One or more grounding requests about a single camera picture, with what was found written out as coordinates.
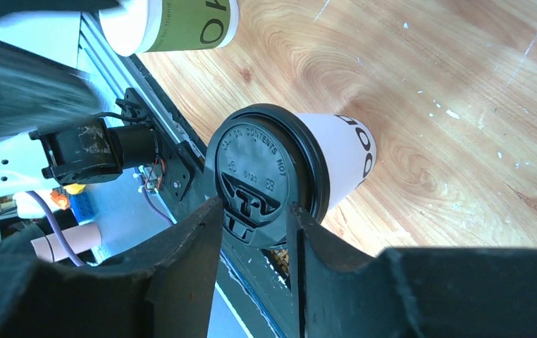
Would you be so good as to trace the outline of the green paper cup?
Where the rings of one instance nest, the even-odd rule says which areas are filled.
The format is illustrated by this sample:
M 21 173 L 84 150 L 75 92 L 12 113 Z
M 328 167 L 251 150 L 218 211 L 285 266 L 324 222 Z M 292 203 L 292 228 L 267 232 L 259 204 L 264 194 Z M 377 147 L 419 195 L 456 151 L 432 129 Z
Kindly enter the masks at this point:
M 102 32 L 120 56 L 228 45 L 239 23 L 237 0 L 121 1 L 99 11 Z

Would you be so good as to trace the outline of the white paper cup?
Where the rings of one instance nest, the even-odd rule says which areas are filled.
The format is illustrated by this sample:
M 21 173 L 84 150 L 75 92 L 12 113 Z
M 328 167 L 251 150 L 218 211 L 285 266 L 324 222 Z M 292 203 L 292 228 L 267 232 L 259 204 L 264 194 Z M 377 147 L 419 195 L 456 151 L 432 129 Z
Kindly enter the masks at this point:
M 297 113 L 319 144 L 328 169 L 328 208 L 353 192 L 374 169 L 376 141 L 361 121 L 337 114 Z

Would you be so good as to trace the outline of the black cup lid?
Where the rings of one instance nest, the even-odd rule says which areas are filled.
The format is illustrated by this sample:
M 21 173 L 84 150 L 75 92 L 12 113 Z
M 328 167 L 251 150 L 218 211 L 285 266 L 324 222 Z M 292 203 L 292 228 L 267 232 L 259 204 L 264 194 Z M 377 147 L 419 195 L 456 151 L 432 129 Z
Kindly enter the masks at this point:
M 290 204 L 322 221 L 331 195 L 317 138 L 273 104 L 252 104 L 223 121 L 206 150 L 204 183 L 207 196 L 223 201 L 226 233 L 256 249 L 285 248 Z

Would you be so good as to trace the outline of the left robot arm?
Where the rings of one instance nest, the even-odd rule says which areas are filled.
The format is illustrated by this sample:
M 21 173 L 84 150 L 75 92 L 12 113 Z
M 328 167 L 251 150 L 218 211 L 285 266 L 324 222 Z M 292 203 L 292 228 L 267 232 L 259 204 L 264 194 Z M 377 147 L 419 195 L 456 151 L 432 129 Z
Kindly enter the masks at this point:
M 84 72 L 0 40 L 0 196 L 109 182 L 155 161 L 143 118 L 106 117 Z

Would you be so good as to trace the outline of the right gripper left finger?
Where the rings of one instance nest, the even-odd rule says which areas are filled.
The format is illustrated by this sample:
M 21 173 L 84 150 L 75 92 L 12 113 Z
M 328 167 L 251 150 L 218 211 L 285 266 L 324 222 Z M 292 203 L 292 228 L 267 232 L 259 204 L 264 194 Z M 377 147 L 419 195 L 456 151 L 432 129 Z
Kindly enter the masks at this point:
M 0 337 L 205 337 L 222 217 L 208 199 L 96 267 L 0 254 Z

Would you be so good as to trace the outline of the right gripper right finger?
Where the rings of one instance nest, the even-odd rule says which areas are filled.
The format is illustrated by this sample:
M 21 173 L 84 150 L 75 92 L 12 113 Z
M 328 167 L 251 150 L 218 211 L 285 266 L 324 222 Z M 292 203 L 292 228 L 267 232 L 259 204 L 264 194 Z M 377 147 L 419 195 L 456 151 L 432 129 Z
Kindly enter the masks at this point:
M 537 249 L 373 257 L 288 209 L 295 337 L 537 337 Z

